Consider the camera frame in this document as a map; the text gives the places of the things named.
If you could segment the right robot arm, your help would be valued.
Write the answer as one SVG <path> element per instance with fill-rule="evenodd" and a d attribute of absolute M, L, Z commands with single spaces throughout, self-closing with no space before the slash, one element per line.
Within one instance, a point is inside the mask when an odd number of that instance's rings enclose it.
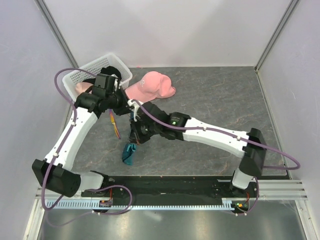
<path fill-rule="evenodd" d="M 151 102 L 130 99 L 127 104 L 133 112 L 132 137 L 139 144 L 160 135 L 167 140 L 205 144 L 240 158 L 229 184 L 233 196 L 242 196 L 251 180 L 261 176 L 267 148 L 258 129 L 245 132 L 217 127 L 180 112 L 167 114 Z"/>

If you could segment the teal satin napkin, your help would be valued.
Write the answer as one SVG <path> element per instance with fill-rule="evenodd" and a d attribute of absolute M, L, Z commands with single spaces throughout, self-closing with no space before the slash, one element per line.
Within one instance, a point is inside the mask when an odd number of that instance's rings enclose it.
<path fill-rule="evenodd" d="M 133 143 L 127 143 L 122 151 L 122 162 L 128 166 L 132 166 L 134 162 L 134 154 L 137 150 L 137 146 Z"/>

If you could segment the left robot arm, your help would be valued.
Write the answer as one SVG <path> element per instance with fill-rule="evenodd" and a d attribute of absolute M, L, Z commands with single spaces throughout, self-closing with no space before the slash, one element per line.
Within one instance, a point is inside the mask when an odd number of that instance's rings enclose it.
<path fill-rule="evenodd" d="M 92 96 L 85 101 L 77 92 L 77 84 L 70 79 L 70 74 L 63 77 L 62 83 L 67 94 L 63 98 L 72 107 L 72 115 L 52 150 L 43 160 L 35 159 L 32 171 L 42 186 L 41 195 L 45 190 L 50 190 L 62 197 L 73 197 L 80 190 L 90 190 L 99 197 L 106 196 L 110 191 L 110 185 L 104 181 L 100 173 L 92 172 L 81 175 L 71 171 L 75 157 L 92 126 L 97 122 L 103 109 L 100 108 L 102 98 Z"/>

